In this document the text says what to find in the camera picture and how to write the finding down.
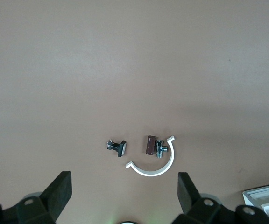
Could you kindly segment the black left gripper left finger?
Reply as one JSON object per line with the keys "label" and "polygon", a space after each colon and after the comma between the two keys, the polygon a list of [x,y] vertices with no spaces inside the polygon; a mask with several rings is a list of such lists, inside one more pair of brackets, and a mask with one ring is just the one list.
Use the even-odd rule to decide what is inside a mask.
{"label": "black left gripper left finger", "polygon": [[0,224],[55,224],[71,196],[71,172],[62,171],[43,192],[26,195],[5,210],[0,204]]}

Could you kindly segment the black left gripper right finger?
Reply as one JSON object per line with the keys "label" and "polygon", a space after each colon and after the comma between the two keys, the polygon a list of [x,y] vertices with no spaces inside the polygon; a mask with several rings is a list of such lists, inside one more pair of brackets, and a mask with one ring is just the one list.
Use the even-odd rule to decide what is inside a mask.
{"label": "black left gripper right finger", "polygon": [[201,196],[186,172],[178,173],[177,196],[183,213],[174,224],[269,224],[267,214],[257,207],[239,205],[232,211]]}

